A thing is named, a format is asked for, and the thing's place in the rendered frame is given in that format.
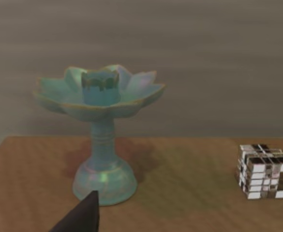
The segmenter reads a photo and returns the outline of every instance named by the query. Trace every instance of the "candle holder base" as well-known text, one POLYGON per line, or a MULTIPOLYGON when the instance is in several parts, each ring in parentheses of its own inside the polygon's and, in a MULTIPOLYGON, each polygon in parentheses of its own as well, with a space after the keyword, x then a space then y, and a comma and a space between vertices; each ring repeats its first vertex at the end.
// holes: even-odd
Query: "candle holder base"
POLYGON ((99 205, 115 205, 129 199, 137 190, 137 181, 129 164, 118 157, 112 169, 96 171, 82 163, 75 175, 73 193, 83 200, 90 192, 99 192, 99 205))

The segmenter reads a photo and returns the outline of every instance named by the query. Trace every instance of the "puzzle cube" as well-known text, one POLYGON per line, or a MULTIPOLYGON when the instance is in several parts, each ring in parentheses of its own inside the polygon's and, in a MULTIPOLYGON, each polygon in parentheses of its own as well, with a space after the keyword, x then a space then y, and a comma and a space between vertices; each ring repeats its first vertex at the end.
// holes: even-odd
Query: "puzzle cube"
POLYGON ((236 179, 247 199, 283 198, 282 150, 240 145, 236 179))

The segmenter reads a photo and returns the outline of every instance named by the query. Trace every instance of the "wooden table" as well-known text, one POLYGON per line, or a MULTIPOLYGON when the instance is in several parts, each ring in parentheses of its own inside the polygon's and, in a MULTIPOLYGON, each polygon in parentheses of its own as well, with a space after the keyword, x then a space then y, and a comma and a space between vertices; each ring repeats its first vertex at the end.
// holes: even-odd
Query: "wooden table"
MULTIPOLYGON (((139 181, 128 201, 101 207, 101 232, 283 232, 283 200, 245 199, 233 170, 239 144, 283 139, 118 138, 139 181)), ((0 145, 0 232, 46 232, 78 200, 83 137, 8 137, 0 145)))

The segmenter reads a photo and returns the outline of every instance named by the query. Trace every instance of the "lotus-shaped candle holder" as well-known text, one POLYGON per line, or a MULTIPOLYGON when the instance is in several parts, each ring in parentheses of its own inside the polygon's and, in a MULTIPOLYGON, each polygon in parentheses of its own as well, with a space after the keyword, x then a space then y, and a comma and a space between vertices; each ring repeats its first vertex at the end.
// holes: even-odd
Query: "lotus-shaped candle holder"
POLYGON ((70 67, 63 79, 40 78, 35 99, 45 109, 91 122, 91 156, 75 174, 73 193, 82 200, 93 190, 100 205, 130 198, 137 181, 129 164, 115 152, 115 118, 134 116, 158 100, 165 85, 156 72, 131 74, 120 65, 100 70, 70 67))

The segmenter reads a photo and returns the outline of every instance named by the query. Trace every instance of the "candle holder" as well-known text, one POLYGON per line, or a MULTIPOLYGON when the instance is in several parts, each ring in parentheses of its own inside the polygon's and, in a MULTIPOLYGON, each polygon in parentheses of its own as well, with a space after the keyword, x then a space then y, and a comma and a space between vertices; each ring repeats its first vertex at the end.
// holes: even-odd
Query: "candle holder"
POLYGON ((70 67, 63 79, 40 78, 37 102, 45 109, 90 122, 91 156, 76 172, 73 193, 83 200, 97 190, 99 203, 114 205, 137 189, 130 165, 115 152, 115 118, 132 117, 158 100, 164 84, 154 84, 156 72, 131 74, 120 65, 100 70, 70 67))

